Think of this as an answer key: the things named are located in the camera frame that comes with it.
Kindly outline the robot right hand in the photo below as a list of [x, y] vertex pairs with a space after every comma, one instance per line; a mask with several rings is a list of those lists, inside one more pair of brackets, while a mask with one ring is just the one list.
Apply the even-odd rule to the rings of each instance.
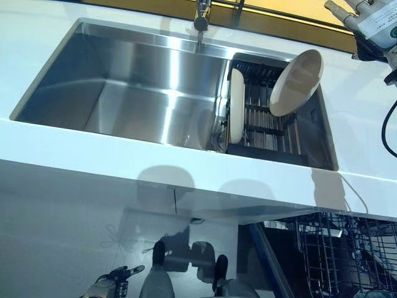
[[324, 7], [353, 32], [357, 58], [387, 62], [386, 54], [396, 46], [396, 1], [347, 1], [354, 12], [347, 12], [334, 1]]

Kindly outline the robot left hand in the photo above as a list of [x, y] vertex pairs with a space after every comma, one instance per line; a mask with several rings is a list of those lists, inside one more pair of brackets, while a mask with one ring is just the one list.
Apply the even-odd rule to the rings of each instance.
[[112, 270], [109, 274], [99, 276], [96, 283], [102, 280], [113, 280], [116, 284], [116, 292], [118, 292], [119, 296], [126, 295], [128, 291], [128, 279], [133, 275], [141, 273], [144, 269], [144, 265], [139, 265], [132, 269], [129, 269], [128, 266], [121, 266]]

